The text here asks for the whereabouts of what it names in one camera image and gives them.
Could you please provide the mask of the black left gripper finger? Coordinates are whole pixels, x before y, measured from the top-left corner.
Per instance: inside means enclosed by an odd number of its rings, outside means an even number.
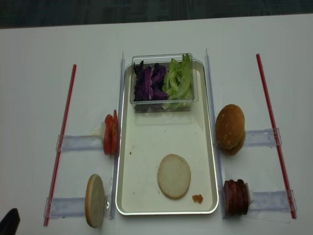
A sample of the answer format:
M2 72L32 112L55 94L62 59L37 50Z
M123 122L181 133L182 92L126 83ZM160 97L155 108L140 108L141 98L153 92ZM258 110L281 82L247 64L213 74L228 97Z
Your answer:
M0 235L15 235L20 223L17 208L11 209L0 222Z

